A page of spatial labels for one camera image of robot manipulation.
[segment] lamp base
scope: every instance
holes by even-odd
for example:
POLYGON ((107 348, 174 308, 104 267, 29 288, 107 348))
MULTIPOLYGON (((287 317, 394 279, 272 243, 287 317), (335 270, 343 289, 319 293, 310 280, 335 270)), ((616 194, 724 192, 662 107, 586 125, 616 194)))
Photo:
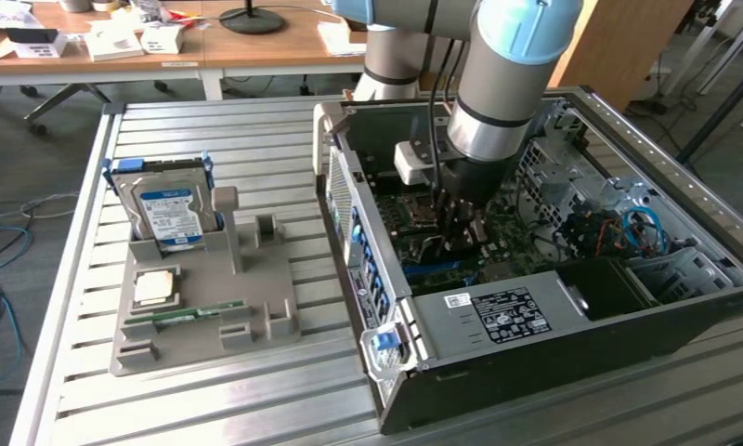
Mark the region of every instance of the lamp base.
POLYGON ((220 14, 220 25, 239 34, 266 34, 278 31, 286 21, 271 11, 254 7, 252 17, 247 15, 247 9, 228 9, 220 14))

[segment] barcode sticker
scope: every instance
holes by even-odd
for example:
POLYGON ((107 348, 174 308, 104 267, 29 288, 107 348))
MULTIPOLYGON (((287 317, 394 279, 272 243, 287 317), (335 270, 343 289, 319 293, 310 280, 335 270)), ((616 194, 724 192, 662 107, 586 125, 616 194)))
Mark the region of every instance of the barcode sticker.
POLYGON ((196 67, 198 62, 162 62, 163 68, 196 67))
POLYGON ((464 305, 470 305, 468 293, 462 293, 459 295, 444 295, 443 299, 446 300, 446 306, 448 308, 463 307, 464 305))

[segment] floor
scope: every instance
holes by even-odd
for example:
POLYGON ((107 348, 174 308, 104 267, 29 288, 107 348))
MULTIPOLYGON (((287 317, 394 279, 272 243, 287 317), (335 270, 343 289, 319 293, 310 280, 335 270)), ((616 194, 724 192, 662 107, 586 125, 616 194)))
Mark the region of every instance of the floor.
MULTIPOLYGON (((662 64, 675 66, 681 51, 692 41, 692 36, 675 36, 670 48, 663 54, 662 64)), ((708 45, 707 52, 699 61, 712 51, 715 42, 708 45)), ((679 113, 681 117, 671 128, 671 134, 679 144, 684 144, 699 129, 707 116, 725 98, 743 76, 743 56, 740 56, 724 76, 716 83, 711 93, 696 99, 696 111, 683 111, 681 107, 670 108, 670 112, 655 119, 664 125, 672 125, 679 113)), ((275 77, 268 89, 262 92, 268 77, 252 78, 246 82, 231 81, 232 85, 248 94, 263 97, 296 96, 299 77, 275 77)), ((163 100, 199 100, 203 91, 196 81, 170 81, 171 92, 159 93, 150 83, 131 83, 106 85, 104 93, 112 100, 131 102, 156 102, 163 100)), ((310 88, 315 94, 339 93, 342 88, 351 86, 346 75, 311 76, 310 88)), ((43 96, 54 93, 57 87, 41 86, 43 96)), ((49 128, 49 136, 38 138, 26 131, 21 121, 22 115, 31 109, 41 99, 26 98, 17 87, 6 87, 0 96, 0 201, 17 200, 25 202, 51 193, 66 192, 79 188, 82 169, 86 163, 92 136, 96 129, 99 104, 88 95, 79 93, 42 119, 49 128)), ((667 104, 676 102, 675 98, 664 100, 667 104)), ((700 159, 695 161, 695 168, 700 177, 716 193, 743 214, 743 130, 732 125, 743 118, 743 101, 735 108, 729 118, 724 121, 708 139, 708 144, 699 151, 700 159)), ((668 138, 663 137, 663 130, 647 118, 632 118, 667 150, 675 151, 668 138)), ((71 200, 51 203, 39 212, 54 213, 71 205, 71 200)), ((6 212, 9 205, 0 207, 6 212)), ((0 218, 5 225, 23 225, 22 218, 0 218)), ((35 220, 31 225, 33 242, 27 253, 6 268, 0 270, 0 283, 11 301, 23 336, 34 347, 38 332, 43 322, 46 299, 54 282, 57 264, 62 252, 63 240, 67 232, 69 217, 35 220)), ((0 246, 14 234, 0 231, 0 246)), ((9 323, 0 325, 0 373, 9 369, 15 361, 15 348, 9 323)), ((22 366, 1 383, 0 389, 21 390, 26 380, 29 359, 23 359, 22 366)), ((19 397, 0 396, 0 445, 6 444, 13 426, 19 397)))

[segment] hard drive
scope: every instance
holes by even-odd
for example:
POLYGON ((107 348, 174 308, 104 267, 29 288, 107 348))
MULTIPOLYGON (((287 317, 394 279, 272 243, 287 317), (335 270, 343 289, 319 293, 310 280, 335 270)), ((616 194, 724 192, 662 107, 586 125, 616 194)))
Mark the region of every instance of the hard drive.
POLYGON ((156 241, 163 252, 203 244, 203 233, 219 229, 211 209, 211 161, 104 160, 103 175, 112 186, 132 227, 135 240, 156 241))

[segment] metal frame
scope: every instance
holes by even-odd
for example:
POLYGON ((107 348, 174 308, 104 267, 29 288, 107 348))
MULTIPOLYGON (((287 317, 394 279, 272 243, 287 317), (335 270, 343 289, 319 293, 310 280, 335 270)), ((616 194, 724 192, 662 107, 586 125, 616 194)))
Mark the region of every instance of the metal frame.
MULTIPOLYGON (((670 179, 681 172, 614 109, 592 93, 584 98, 619 125, 623 138, 632 138, 651 165, 670 179)), ((318 203, 312 187, 303 186, 312 181, 310 109, 336 100, 138 104, 102 117, 10 445, 100 439, 143 445, 608 444, 620 438, 696 445, 743 435, 743 316, 716 325, 670 357, 392 437, 378 434, 318 203), (252 108, 264 112, 251 113, 252 108), (280 115, 306 117, 282 122, 280 115), (198 367, 111 378, 103 373, 110 347, 103 338, 111 335, 116 308, 108 281, 122 268, 127 223, 114 196, 104 194, 98 161, 107 154, 139 152, 168 157, 198 152, 202 145, 210 146, 216 181, 239 189, 239 221, 274 208, 287 228, 296 299, 308 324, 303 340, 198 367), (85 284, 94 291, 83 293, 85 284)), ((743 219, 703 185, 687 177, 678 177, 676 185, 712 218, 725 218, 725 228, 743 230, 743 219)))

